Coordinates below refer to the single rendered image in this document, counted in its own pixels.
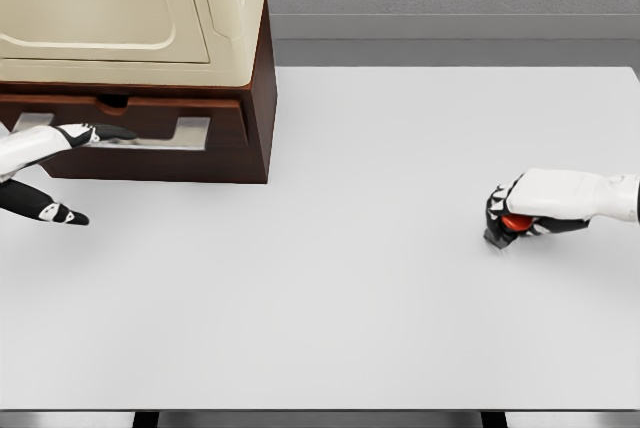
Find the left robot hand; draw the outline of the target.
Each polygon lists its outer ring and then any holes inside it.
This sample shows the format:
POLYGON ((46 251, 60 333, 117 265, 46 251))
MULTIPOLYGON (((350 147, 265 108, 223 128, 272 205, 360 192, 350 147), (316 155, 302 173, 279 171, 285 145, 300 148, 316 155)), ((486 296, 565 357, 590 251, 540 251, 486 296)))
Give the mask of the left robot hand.
POLYGON ((89 218, 48 194, 14 179, 24 168, 58 153, 107 140, 133 140, 137 134, 109 124, 38 125, 0 139, 0 209, 40 222, 87 226, 89 218))

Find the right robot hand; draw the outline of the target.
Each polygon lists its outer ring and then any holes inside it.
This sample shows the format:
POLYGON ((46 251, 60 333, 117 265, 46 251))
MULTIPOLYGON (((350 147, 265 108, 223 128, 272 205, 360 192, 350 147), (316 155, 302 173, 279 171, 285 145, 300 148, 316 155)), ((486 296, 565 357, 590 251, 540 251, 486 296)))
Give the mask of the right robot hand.
POLYGON ((586 229, 596 215, 595 193, 603 181, 602 175, 587 172, 529 169, 491 193, 486 227, 489 217, 519 214, 533 217, 534 222, 518 238, 586 229))

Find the red button switch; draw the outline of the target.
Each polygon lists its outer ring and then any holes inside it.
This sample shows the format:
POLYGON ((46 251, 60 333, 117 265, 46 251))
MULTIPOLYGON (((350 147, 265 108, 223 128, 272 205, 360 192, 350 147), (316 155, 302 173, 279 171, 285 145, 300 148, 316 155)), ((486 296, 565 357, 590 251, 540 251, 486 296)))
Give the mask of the red button switch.
POLYGON ((533 222, 533 217, 519 214, 489 217, 483 236, 494 247, 504 249, 518 237, 526 234, 533 222))

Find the brown drawer with metal handle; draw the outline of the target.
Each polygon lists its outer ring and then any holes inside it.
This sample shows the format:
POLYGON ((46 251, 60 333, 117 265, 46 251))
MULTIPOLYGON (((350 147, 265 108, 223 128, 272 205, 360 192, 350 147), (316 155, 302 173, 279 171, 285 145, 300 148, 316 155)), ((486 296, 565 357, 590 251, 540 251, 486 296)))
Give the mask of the brown drawer with metal handle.
POLYGON ((172 137, 181 117, 208 118, 208 148, 248 146, 241 106, 235 100, 130 97, 124 108, 113 108, 95 96, 0 94, 0 122, 12 128, 22 113, 51 113, 55 124, 117 125, 143 139, 162 140, 172 137))

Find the brown cabinet with cream top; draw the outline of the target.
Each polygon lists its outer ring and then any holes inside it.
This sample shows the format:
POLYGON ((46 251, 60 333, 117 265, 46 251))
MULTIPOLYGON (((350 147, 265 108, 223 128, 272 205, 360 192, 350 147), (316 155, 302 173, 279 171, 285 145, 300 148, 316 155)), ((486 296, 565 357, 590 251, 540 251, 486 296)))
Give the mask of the brown cabinet with cream top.
MULTIPOLYGON (((208 148, 208 118, 171 138, 100 143, 44 162, 58 178, 264 183, 277 84, 267 0, 0 0, 0 94, 235 100, 248 146, 208 148)), ((55 124, 22 113, 11 131, 55 124)))

